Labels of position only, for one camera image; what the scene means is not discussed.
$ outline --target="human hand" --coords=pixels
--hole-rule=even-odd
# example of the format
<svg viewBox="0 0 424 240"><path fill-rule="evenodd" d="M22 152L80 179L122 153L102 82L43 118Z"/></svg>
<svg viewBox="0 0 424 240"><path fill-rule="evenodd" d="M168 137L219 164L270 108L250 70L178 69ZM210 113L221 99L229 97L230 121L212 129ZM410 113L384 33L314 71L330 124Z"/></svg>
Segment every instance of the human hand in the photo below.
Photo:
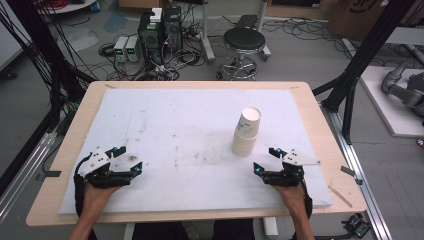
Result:
<svg viewBox="0 0 424 240"><path fill-rule="evenodd" d="M68 240L87 239L91 229L100 217L103 208L108 203L112 194L120 187L100 189L91 183L86 183L84 188L84 206L80 218L75 225Z"/></svg>
<svg viewBox="0 0 424 240"><path fill-rule="evenodd" d="M309 223L308 214L306 212L305 192L303 191L301 184L298 184L296 187L282 187L275 185L272 185L272 187L280 193L284 203L289 209L290 216L293 219L296 229L297 239L315 239Z"/></svg>
<svg viewBox="0 0 424 240"><path fill-rule="evenodd" d="M84 207L82 209L81 218L83 215L88 215L90 218L95 218L95 220L97 220L112 194L119 188L120 187L106 189L95 188L91 183L87 182L84 188Z"/></svg>
<svg viewBox="0 0 424 240"><path fill-rule="evenodd" d="M300 184L298 184L296 187L282 187L276 185L272 185L272 187L277 190L277 192L283 198L284 203L289 209L290 215L297 215L303 212L306 215L305 193Z"/></svg>

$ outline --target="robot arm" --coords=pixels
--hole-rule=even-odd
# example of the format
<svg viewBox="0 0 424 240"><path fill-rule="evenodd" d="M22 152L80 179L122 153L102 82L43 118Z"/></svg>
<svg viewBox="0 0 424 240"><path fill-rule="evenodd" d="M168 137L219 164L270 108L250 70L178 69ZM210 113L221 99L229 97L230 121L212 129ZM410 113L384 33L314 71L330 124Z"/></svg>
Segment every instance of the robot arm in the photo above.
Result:
<svg viewBox="0 0 424 240"><path fill-rule="evenodd" d="M407 65L408 62L407 60L405 60L401 64L399 64L393 71L389 72L383 79L381 90L384 93L399 98L406 106L415 108L419 107L424 99L423 94L418 91L419 88L408 87L405 89L397 85L397 82L402 78L402 73ZM423 75L413 75L409 79L409 82L423 82L421 83L421 85L424 85Z"/></svg>

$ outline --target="cardboard box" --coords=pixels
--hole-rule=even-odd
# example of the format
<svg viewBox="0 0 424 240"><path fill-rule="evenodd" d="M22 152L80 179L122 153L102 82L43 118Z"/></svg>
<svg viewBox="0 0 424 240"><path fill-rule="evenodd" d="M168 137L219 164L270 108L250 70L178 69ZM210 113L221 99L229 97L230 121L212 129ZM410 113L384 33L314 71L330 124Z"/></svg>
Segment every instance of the cardboard box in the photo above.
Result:
<svg viewBox="0 0 424 240"><path fill-rule="evenodd" d="M385 9L383 0L341 0L328 21L333 37L364 40Z"/></svg>

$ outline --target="power supply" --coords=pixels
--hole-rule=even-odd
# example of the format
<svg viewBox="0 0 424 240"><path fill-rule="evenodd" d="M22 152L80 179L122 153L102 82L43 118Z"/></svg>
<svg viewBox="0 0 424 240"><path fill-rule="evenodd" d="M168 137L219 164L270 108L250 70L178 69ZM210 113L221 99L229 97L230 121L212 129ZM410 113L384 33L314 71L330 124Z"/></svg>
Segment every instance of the power supply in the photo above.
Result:
<svg viewBox="0 0 424 240"><path fill-rule="evenodd" d="M130 62L138 62L141 56L141 45L140 38L137 36L131 36L128 39L127 46L127 57Z"/></svg>
<svg viewBox="0 0 424 240"><path fill-rule="evenodd" d="M128 37L119 37L118 41L113 47L113 50L115 51L115 59L118 62L128 61L127 51L125 51L125 46L127 45L127 41L128 41Z"/></svg>

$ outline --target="metal bracket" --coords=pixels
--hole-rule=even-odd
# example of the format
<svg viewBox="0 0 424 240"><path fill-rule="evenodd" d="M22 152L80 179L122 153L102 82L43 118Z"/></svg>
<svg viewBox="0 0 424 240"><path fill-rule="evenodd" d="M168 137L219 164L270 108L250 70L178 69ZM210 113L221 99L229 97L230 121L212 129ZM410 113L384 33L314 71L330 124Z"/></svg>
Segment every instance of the metal bracket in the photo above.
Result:
<svg viewBox="0 0 424 240"><path fill-rule="evenodd" d="M91 154L91 157L85 162L78 171L78 174L85 177L85 175L93 172L96 169L103 167L110 162L110 158L106 155L105 151L97 147L96 151Z"/></svg>
<svg viewBox="0 0 424 240"><path fill-rule="evenodd" d="M289 163L295 166L305 166L305 165L319 165L321 161L316 158L310 157L302 152L292 149L288 152L283 158L283 162Z"/></svg>

